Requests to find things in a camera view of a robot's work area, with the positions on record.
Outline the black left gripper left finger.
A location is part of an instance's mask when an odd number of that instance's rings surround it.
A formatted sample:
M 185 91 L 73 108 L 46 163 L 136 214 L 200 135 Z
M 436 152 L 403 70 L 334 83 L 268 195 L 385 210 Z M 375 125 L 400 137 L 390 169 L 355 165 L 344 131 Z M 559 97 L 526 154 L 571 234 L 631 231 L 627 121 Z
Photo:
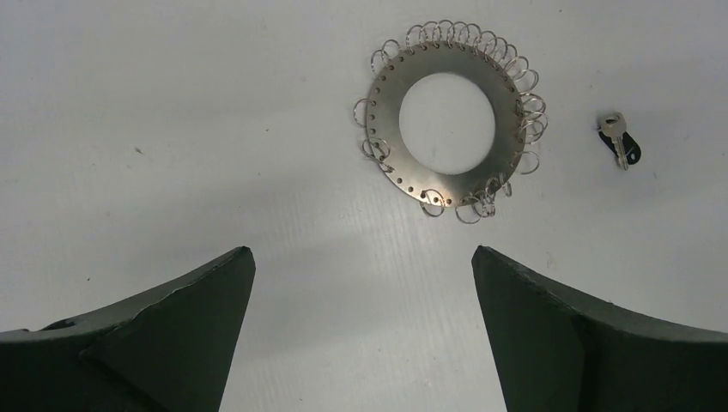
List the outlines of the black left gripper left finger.
M 159 286 L 1 335 L 4 411 L 217 411 L 256 266 L 237 247 Z

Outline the silver key with black tag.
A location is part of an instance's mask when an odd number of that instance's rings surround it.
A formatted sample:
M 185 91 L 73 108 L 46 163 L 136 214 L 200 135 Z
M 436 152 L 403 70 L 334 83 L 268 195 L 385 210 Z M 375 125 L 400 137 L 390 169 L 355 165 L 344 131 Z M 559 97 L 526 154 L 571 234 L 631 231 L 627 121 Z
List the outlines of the silver key with black tag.
M 621 112 L 612 112 L 598 118 L 598 135 L 613 152 L 617 165 L 627 171 L 640 161 L 640 145 L 629 135 L 627 122 Z

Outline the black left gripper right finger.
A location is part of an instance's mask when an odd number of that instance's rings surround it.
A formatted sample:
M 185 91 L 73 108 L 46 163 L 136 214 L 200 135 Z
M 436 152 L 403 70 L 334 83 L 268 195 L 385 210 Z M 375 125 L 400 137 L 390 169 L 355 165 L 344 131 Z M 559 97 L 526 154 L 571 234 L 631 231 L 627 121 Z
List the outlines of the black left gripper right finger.
M 471 263 L 508 410 L 726 410 L 724 332 L 616 306 L 487 246 Z

